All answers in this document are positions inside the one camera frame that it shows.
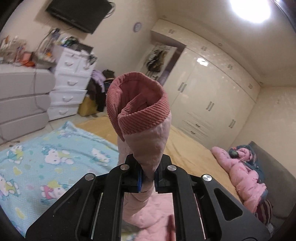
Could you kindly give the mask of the pink quilted jacket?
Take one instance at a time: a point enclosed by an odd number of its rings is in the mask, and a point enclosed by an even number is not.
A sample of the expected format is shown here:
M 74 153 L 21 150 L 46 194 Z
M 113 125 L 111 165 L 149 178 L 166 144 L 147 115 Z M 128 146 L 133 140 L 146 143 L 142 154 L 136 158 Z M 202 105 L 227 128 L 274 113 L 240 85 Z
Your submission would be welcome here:
M 154 187 L 171 128 L 164 88 L 140 72 L 125 73 L 110 85 L 106 107 L 117 133 L 118 164 L 132 154 L 144 171 L 140 192 L 124 195 L 123 220 L 139 228 L 136 240 L 175 240 L 172 195 Z

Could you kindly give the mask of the purple clothes pile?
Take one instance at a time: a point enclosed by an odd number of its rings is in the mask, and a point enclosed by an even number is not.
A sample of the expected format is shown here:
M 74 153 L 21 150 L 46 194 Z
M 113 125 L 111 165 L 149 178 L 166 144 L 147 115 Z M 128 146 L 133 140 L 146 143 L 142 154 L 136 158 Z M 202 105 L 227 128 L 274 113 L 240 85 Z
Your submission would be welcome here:
M 106 80 L 106 77 L 98 70 L 92 71 L 91 78 L 100 86 L 103 86 L 104 81 Z

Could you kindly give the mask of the tan bed sheet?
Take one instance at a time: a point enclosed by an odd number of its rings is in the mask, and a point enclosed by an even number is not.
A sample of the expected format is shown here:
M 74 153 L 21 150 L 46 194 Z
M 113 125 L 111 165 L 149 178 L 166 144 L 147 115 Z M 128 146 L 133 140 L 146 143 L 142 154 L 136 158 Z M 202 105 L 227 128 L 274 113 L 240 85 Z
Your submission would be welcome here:
M 106 115 L 87 120 L 77 126 L 117 145 L 117 134 Z M 164 153 L 170 156 L 173 164 L 183 168 L 189 174 L 199 177 L 203 174 L 211 175 L 236 199 L 239 199 L 228 174 L 218 164 L 210 150 L 174 126 L 170 129 Z

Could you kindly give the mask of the pink floral duvet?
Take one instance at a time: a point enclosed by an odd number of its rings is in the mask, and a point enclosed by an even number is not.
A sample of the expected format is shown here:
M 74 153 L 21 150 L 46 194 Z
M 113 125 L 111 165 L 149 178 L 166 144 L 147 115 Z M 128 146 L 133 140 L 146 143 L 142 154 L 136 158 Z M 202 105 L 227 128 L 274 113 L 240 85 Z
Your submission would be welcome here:
M 247 148 L 240 148 L 234 152 L 238 155 L 236 158 L 231 157 L 226 150 L 220 147 L 211 148 L 211 153 L 219 165 L 228 173 L 243 205 L 251 213 L 255 213 L 260 202 L 267 196 L 267 187 L 260 180 L 255 166 L 247 163 L 250 158 L 254 157 L 251 151 Z

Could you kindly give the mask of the white wardrobe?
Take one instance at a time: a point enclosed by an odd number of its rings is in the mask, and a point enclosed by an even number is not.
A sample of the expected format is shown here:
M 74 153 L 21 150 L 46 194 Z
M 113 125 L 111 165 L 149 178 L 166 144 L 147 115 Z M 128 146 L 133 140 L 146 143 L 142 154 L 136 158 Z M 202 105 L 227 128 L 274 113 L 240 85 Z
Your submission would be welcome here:
M 220 48 L 179 25 L 158 20 L 152 33 L 182 50 L 164 84 L 172 125 L 206 148 L 230 148 L 255 105 L 259 84 Z

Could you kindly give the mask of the blue cartoon cat blanket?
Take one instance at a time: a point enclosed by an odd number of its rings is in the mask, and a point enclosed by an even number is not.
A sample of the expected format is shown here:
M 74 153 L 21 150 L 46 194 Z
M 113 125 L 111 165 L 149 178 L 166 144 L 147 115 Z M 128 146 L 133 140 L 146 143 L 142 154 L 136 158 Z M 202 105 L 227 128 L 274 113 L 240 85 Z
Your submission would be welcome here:
M 1 151 L 1 208 L 16 232 L 27 229 L 87 173 L 118 163 L 118 147 L 67 121 L 43 136 Z

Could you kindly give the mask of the black bag on floor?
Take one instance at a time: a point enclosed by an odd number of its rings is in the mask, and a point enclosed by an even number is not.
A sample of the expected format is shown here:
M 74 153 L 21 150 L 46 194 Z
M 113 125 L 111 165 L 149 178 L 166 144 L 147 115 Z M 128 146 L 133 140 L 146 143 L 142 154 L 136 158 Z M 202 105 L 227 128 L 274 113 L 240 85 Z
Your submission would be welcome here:
M 102 72 L 103 76 L 105 77 L 104 80 L 104 87 L 105 87 L 105 92 L 107 92 L 108 88 L 110 87 L 111 83 L 115 79 L 115 72 L 109 69 L 106 69 Z

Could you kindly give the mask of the striped dark blanket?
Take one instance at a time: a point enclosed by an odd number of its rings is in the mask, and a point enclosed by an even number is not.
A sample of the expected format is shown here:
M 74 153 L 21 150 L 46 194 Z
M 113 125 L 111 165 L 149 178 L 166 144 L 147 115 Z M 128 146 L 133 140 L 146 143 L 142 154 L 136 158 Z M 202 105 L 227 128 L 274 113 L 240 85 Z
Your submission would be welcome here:
M 264 200 L 258 205 L 254 215 L 264 225 L 268 225 L 273 215 L 273 205 L 269 200 Z

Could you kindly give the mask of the grey quilted headboard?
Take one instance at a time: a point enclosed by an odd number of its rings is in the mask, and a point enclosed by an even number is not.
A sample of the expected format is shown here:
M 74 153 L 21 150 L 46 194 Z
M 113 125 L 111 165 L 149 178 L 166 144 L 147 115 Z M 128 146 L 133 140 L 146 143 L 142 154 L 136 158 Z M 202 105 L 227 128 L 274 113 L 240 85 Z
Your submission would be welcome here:
M 250 142 L 267 186 L 267 199 L 273 205 L 272 223 L 283 223 L 295 206 L 295 177 L 277 159 L 255 142 Z

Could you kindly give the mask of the bags hanging on door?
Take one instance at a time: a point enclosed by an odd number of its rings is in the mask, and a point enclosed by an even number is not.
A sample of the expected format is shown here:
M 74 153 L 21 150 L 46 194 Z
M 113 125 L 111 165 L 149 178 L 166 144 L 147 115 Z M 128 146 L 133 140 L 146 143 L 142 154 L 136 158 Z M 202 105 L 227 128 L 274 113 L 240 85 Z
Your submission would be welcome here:
M 168 51 L 164 49 L 157 49 L 153 51 L 153 54 L 149 56 L 146 64 L 147 70 L 159 73 L 162 70 L 167 53 Z

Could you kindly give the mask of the white drawer chest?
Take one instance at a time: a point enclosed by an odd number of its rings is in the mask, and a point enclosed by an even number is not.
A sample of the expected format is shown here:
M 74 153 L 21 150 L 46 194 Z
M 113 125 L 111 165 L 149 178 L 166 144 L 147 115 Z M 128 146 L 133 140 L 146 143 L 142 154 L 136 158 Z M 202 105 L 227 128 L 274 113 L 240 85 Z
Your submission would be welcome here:
M 96 65 L 97 57 L 84 50 L 76 51 L 60 45 L 53 48 L 56 66 L 51 69 L 56 84 L 49 93 L 49 120 L 76 115 L 86 95 L 86 87 Z

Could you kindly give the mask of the grey curved dresser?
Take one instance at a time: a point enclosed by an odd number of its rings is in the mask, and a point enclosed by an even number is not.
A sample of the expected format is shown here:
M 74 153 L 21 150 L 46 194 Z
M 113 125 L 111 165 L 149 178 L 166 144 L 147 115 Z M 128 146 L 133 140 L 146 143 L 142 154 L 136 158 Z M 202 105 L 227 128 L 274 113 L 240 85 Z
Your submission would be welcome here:
M 1 65 L 1 144 L 47 125 L 55 83 L 49 70 Z

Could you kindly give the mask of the ceiling lamp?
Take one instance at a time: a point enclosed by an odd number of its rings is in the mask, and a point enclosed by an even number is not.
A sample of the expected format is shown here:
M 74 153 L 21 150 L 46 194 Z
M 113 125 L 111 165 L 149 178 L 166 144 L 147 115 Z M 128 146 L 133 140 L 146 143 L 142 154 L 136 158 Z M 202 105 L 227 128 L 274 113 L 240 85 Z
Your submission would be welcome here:
M 260 24 L 271 17 L 269 1 L 264 0 L 230 0 L 231 9 L 241 19 Z

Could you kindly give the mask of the round wall clock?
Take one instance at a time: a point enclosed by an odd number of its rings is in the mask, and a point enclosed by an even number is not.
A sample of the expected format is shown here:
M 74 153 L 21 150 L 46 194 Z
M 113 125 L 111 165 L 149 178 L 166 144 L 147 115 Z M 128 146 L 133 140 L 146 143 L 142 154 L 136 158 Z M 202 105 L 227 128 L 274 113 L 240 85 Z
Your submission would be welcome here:
M 141 28 L 142 28 L 141 22 L 137 22 L 133 26 L 133 32 L 137 33 L 137 32 L 139 32 L 141 30 Z

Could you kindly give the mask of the black wall television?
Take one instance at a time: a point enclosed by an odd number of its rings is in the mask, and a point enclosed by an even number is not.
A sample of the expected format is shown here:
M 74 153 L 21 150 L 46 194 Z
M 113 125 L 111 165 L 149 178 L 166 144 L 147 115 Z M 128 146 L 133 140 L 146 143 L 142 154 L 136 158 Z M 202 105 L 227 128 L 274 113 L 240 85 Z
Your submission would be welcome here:
M 114 4 L 106 0 L 53 0 L 46 8 L 50 15 L 89 34 L 113 10 Z

